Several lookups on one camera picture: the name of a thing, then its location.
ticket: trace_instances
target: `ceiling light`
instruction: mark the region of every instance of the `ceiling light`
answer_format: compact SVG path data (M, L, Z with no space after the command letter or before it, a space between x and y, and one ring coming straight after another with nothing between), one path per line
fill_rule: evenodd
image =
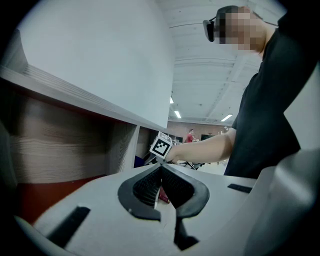
M177 116L178 118L181 118L181 115L180 115L179 111L174 111L174 113L176 114L176 116Z
M221 122L226 121L226 120L229 119L230 117L232 117L232 114L228 114L224 119L221 120Z

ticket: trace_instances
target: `white surface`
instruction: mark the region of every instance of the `white surface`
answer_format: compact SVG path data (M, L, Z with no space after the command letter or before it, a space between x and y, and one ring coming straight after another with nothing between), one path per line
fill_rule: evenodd
M44 0L18 29L29 64L167 127L175 51L153 0Z
M320 64L284 112L302 150L320 148Z
M203 20L224 6L249 6L271 23L285 14L274 0L156 0L170 28L176 55L172 85L174 104L169 120L231 125L242 94L259 70L261 58L243 58L239 52L207 40ZM182 119L174 113L178 110ZM233 114L225 123L220 120Z
M171 165L207 185L210 198L198 216L184 219L189 235L201 240L214 234L239 210L248 194L227 186L230 183L252 187L256 180L214 175ZM120 184L150 166L123 171L88 182L48 209L34 227L47 236L77 205L91 209L66 250L77 255L170 255L179 250L173 243L175 211L158 204L161 222L131 216L118 200Z

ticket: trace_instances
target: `man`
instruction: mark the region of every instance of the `man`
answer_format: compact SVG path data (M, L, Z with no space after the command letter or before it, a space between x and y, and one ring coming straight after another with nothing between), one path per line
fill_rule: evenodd
M256 53L262 63L243 93L232 128L198 143L174 146L167 161L211 163L229 158L224 175L256 179L263 168L300 149L284 111L307 82L318 56L316 40L301 34L312 30L296 17L288 12L272 29L247 7L217 11L215 41Z
M186 136L185 143L196 142L194 134L195 134L194 129L190 129L189 133Z

